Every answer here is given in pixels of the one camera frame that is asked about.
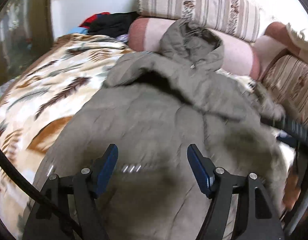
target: jacket hood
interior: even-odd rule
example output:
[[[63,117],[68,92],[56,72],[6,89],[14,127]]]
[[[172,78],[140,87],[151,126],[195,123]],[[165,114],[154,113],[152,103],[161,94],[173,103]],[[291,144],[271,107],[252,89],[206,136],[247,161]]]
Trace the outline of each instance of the jacket hood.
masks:
[[[167,91],[177,91],[196,110],[241,120],[251,108],[250,102],[242,97],[235,80],[215,72],[222,63],[222,40],[208,29],[181,19],[163,35],[161,55],[123,55],[110,70],[103,87],[129,85],[147,74],[150,84],[161,89],[157,75],[151,75],[155,73],[167,79]]]
[[[174,22],[161,38],[160,45],[162,55],[192,68],[216,71],[223,64],[223,41],[193,21]]]

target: metal screw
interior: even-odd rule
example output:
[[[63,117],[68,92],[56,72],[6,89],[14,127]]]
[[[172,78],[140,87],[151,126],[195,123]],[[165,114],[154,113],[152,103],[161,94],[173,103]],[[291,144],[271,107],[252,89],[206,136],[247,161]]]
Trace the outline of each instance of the metal screw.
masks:
[[[49,176],[49,175],[51,175],[51,174],[54,173],[54,172],[55,172],[54,165],[50,165],[49,171],[48,171],[48,173],[46,174],[46,176]]]
[[[128,165],[124,165],[123,168],[122,168],[122,172],[125,173],[127,171],[127,169],[128,169]]]
[[[223,168],[216,168],[216,172],[218,173],[218,174],[223,174],[224,172],[225,172],[225,170],[223,169]]]
[[[81,170],[82,174],[89,174],[89,172],[90,172],[89,168],[84,168],[84,169]]]
[[[56,174],[55,173],[53,173],[53,174],[51,174],[49,176],[49,180],[54,180],[54,179],[56,179]]]
[[[250,177],[251,179],[257,179],[257,175],[256,175],[255,173],[249,174],[249,177]]]
[[[142,167],[142,165],[140,165],[140,164],[137,164],[136,165],[136,167],[135,167],[135,169],[136,169],[136,172],[138,172],[139,170],[140,170],[140,168]]]
[[[135,165],[132,165],[132,166],[130,167],[129,173],[132,173],[134,169],[135,169]]]

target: white wall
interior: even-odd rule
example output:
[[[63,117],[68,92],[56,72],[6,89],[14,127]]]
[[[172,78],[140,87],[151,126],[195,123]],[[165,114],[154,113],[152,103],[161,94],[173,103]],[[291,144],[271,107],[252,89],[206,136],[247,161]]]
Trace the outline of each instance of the white wall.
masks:
[[[93,14],[131,12],[136,9],[137,0],[52,0],[51,17],[54,38],[66,34]]]

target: pink pillow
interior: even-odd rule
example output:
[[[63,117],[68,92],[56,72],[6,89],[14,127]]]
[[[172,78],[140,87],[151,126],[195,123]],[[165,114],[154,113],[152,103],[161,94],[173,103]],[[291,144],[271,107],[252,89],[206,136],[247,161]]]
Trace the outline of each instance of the pink pillow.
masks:
[[[254,43],[253,49],[257,53],[260,62],[259,80],[264,78],[277,60],[289,53],[284,44],[267,35],[259,37]]]
[[[135,51],[158,52],[161,37],[173,22],[174,20],[160,18],[135,20],[129,29],[129,47]],[[250,76],[257,80],[260,75],[260,63],[250,44],[220,31],[209,30],[223,40],[224,62],[222,68],[230,73]]]

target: black cable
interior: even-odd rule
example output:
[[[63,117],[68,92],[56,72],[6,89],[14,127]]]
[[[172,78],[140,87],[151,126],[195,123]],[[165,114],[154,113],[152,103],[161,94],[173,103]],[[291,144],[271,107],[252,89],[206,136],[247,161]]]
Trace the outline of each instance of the black cable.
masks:
[[[297,175],[299,174],[299,170],[298,170],[299,147],[300,147],[300,143],[299,143],[299,141],[297,141],[297,146],[296,146],[296,149],[295,149],[295,158],[294,158],[294,163],[293,163],[293,166],[295,168],[295,170],[293,172],[295,172]]]
[[[27,195],[30,196],[33,200],[41,205],[45,205],[51,211],[62,220],[65,220],[70,223],[73,230],[82,238],[82,229],[81,227],[70,217],[63,213],[51,200],[49,200],[46,196],[42,195],[35,187],[32,186],[12,165],[12,163],[8,160],[8,158],[4,155],[4,153],[0,149],[0,167],[2,170],[13,180],[13,182],[19,186],[21,190],[23,190]]]

